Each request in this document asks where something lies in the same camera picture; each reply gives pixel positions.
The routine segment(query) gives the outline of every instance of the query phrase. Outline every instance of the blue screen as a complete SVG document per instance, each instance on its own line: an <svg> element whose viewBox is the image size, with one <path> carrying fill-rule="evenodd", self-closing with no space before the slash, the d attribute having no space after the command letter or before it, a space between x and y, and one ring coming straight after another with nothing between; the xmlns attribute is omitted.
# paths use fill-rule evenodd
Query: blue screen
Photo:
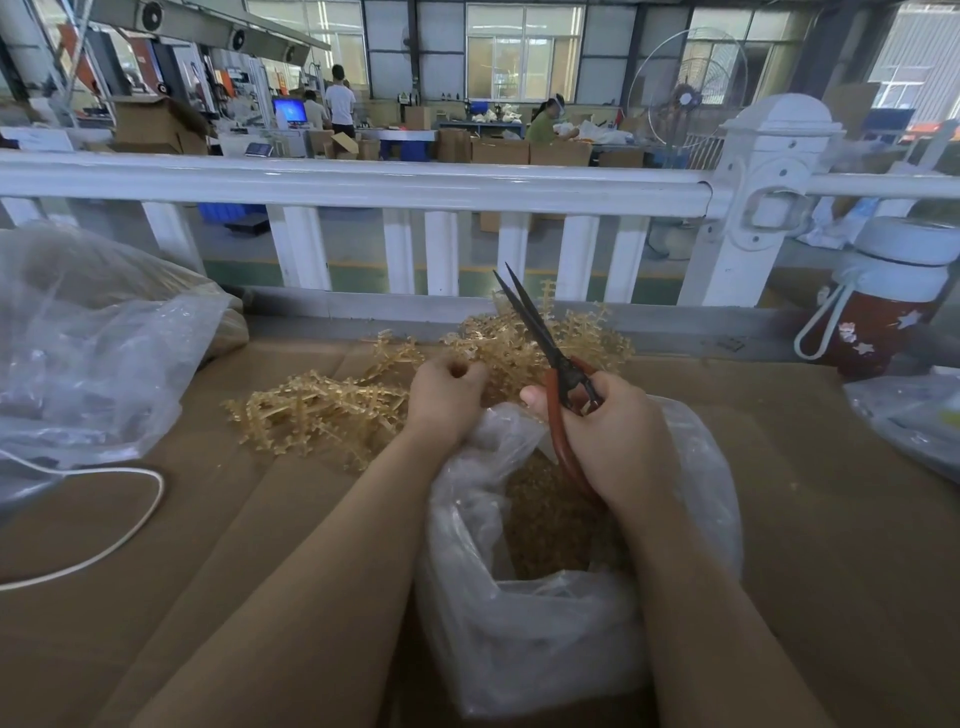
<svg viewBox="0 0 960 728"><path fill-rule="evenodd" d="M288 122L306 122L306 109L300 99L274 99L274 113L283 114Z"/></svg>

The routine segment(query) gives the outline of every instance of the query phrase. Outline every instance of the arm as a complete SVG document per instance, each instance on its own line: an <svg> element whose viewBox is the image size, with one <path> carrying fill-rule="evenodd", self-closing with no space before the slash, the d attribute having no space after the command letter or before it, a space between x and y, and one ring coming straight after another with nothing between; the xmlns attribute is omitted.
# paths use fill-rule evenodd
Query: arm
<svg viewBox="0 0 960 728"><path fill-rule="evenodd" d="M603 406L583 418L564 411L564 423L634 557L662 725L832 725L673 496L679 464L660 408L618 376L592 379ZM545 415L539 387L521 395Z"/></svg>
<svg viewBox="0 0 960 728"><path fill-rule="evenodd" d="M480 364L423 364L403 431L133 725L372 726L430 483L480 417L485 381Z"/></svg>

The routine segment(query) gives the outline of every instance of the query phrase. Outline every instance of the green floor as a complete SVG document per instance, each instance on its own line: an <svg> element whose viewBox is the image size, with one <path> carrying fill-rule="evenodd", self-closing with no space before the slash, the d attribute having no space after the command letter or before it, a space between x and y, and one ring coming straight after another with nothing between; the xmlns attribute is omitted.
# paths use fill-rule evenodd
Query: green floor
<svg viewBox="0 0 960 728"><path fill-rule="evenodd" d="M218 283L228 285L283 285L280 267L276 263L248 262L237 260L205 260L206 274ZM556 274L527 273L524 287L539 292L545 280L555 279ZM634 289L631 303L656 303L674 305L680 295L682 279L643 278ZM426 294L426 271L414 273L417 293ZM347 293L389 293L387 269L353 265L330 265L330 282L333 290ZM594 274L590 277L587 300L603 301L607 277ZM489 296L499 288L492 271L460 271L461 296Z"/></svg>

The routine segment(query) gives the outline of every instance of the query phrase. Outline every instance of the hand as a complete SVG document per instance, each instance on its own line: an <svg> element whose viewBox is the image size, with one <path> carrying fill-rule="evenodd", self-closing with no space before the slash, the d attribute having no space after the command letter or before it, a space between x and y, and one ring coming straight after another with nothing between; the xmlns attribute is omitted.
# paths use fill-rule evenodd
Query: hand
<svg viewBox="0 0 960 728"><path fill-rule="evenodd" d="M593 490L623 519L670 495L680 471L677 450L657 404L619 376L597 372L590 380L604 403L579 417L564 409L574 454ZM524 387L520 398L546 420L546 392Z"/></svg>
<svg viewBox="0 0 960 728"><path fill-rule="evenodd" d="M453 451L480 419L486 384L487 365L482 362L468 366L451 356L424 362L410 385L405 429Z"/></svg>

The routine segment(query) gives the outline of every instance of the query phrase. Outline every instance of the cardboard table surface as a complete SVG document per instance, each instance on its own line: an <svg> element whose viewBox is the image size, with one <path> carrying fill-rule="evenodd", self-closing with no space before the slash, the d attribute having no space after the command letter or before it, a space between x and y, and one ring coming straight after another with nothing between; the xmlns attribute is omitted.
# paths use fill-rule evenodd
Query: cardboard table surface
<svg viewBox="0 0 960 728"><path fill-rule="evenodd" d="M129 724L354 480L318 453L239 445L220 402L309 369L355 376L371 355L367 344L254 340L199 372L144 459L169 489L147 526L89 569L0 593L0 724ZM643 357L625 375L685 401L713 432L736 481L744 585L837 723L960 723L955 487L861 423L831 370ZM152 487L92 475L50 490L0 529L0 581L113 543ZM414 619L387 701L392 725L474 724L447 701ZM504 724L647 726L656 713L644 690Z"/></svg>

